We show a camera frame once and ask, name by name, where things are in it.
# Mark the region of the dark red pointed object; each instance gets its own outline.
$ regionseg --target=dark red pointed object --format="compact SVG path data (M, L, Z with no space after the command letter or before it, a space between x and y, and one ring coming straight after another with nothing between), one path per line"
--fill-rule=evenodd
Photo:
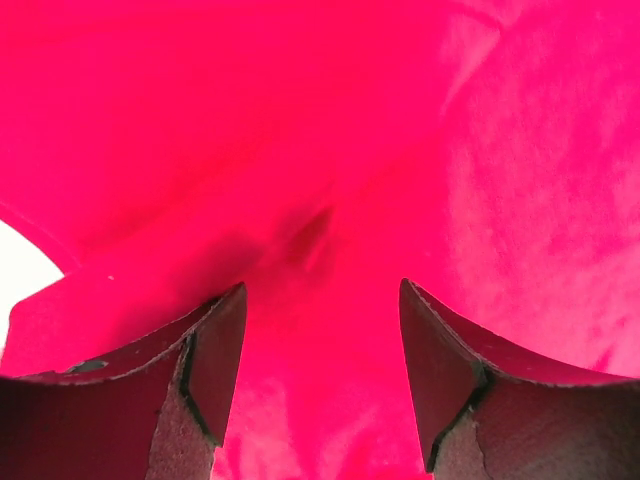
M406 280L400 311L437 480L640 478L640 382L535 354Z
M0 378L0 478L208 479L245 317L240 286L68 372Z

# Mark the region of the magenta fabric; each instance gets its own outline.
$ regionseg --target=magenta fabric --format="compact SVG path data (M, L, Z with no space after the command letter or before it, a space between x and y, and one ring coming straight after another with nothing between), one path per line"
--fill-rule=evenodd
M218 479L425 478L410 277L474 322L637 376L631 1L0 5L0 218L65 272L2 372L65 369L238 281Z

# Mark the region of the pink fabric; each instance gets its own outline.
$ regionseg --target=pink fabric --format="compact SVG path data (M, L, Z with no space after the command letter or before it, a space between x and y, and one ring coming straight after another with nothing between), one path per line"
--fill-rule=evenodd
M631 1L0 6L0 217L66 277L2 371L66 368L233 283L214 478L424 478L397 289L637 376Z

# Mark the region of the crease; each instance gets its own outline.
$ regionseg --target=crease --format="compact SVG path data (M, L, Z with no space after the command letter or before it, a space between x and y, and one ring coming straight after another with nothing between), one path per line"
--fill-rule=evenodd
M480 61L476 62L475 65L473 65L471 68L468 68L468 70L465 69L464 66L460 68L460 72L458 74L459 80L456 81L456 79L454 78L454 81L451 82L451 89L447 93L447 96L442 104L442 108L440 109L437 123L438 126L442 125L444 119L447 116L450 105L459 95L460 91L465 87L465 85L467 85L467 83L469 83L469 81L475 76L478 70L480 70L480 68L486 63L489 56L496 50L498 45L500 45L508 31L507 27L501 20L486 11L470 7L456 0L445 0L445 5L451 12L458 13L467 18L475 20L488 29L496 31L498 34L498 38L493 42L493 45L491 45L491 47L482 54L482 58L480 59Z

